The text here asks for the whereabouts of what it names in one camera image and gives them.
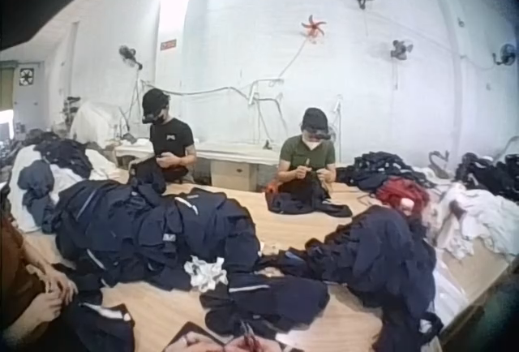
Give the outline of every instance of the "hand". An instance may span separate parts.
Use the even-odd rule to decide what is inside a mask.
[[[310,167],[300,165],[298,168],[295,169],[295,177],[296,179],[304,179],[307,176],[307,173],[310,171]]]
[[[44,283],[46,291],[58,292],[59,298],[68,305],[72,302],[74,294],[78,293],[78,288],[64,273],[52,267],[45,270]]]
[[[330,183],[332,181],[332,171],[321,168],[317,170],[317,178],[319,178],[321,182]]]
[[[164,152],[157,158],[157,164],[161,168],[168,168],[172,165],[180,165],[182,159],[178,156],[175,156],[171,152]]]
[[[277,341],[266,340],[264,338],[255,336],[259,343],[259,352],[281,352],[281,346]],[[244,337],[232,340],[225,348],[225,352],[245,352],[248,351],[247,343]]]
[[[221,346],[209,337],[189,332],[174,344],[167,346],[164,352],[221,352]]]
[[[62,300],[59,298],[59,291],[37,295],[26,310],[28,317],[33,318],[38,324],[56,320],[61,311]]]

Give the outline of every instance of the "person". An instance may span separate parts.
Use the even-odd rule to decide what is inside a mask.
[[[189,125],[169,114],[169,97],[158,88],[143,96],[143,123],[151,123],[153,154],[131,163],[155,158],[166,182],[193,182],[189,167],[196,163],[195,141]]]
[[[302,117],[301,135],[290,137],[281,148],[277,180],[282,183],[304,179],[314,170],[324,185],[335,182],[335,148],[330,140],[328,119],[321,109],[311,107]]]
[[[75,334],[64,329],[59,319],[63,305],[72,301],[77,288],[13,226],[8,193],[8,186],[4,186],[1,193],[2,343],[13,350],[46,350],[46,346],[52,345],[52,350],[86,350]]]
[[[265,340],[255,336],[258,341],[258,352],[281,352],[280,345],[272,340]],[[165,352],[248,352],[247,344],[243,337],[232,340],[226,346],[220,346],[209,337],[190,332],[180,340],[171,344]]]

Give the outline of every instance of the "garment sleeve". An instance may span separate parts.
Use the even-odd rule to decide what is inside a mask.
[[[292,155],[294,155],[294,145],[290,140],[286,140],[281,147],[280,160],[292,161]]]
[[[330,142],[330,147],[328,148],[328,151],[326,153],[326,165],[328,164],[335,164],[335,146],[332,142]]]
[[[184,148],[190,147],[195,143],[195,139],[193,138],[193,131],[189,125],[186,126],[186,130],[184,131]]]

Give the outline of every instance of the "table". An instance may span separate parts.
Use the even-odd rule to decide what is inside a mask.
[[[167,193],[188,192],[193,185],[169,185]],[[301,216],[278,215],[269,212],[264,195],[259,193],[204,187],[210,191],[224,191],[249,209],[259,239],[280,248],[299,247],[312,237],[322,239],[337,225],[351,221],[322,213]],[[332,199],[346,203],[354,214],[366,209],[358,201],[362,192],[334,191]],[[51,262],[62,261],[51,236],[33,233],[27,240]],[[475,246],[475,255],[458,261],[445,254],[444,260],[452,274],[473,302],[506,269],[507,263],[481,245]],[[330,302],[324,313],[307,329],[278,335],[278,340],[306,352],[366,352],[371,350],[374,337],[382,326],[380,310],[366,309],[344,287],[330,286]],[[104,304],[108,307],[125,303],[135,320],[135,342],[138,352],[160,352],[169,340],[187,322],[204,326],[204,309],[196,292],[164,291],[148,283],[122,284],[103,289]]]

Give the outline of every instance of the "sign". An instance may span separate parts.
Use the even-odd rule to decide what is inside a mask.
[[[177,47],[177,39],[161,42],[161,50],[167,50]]]

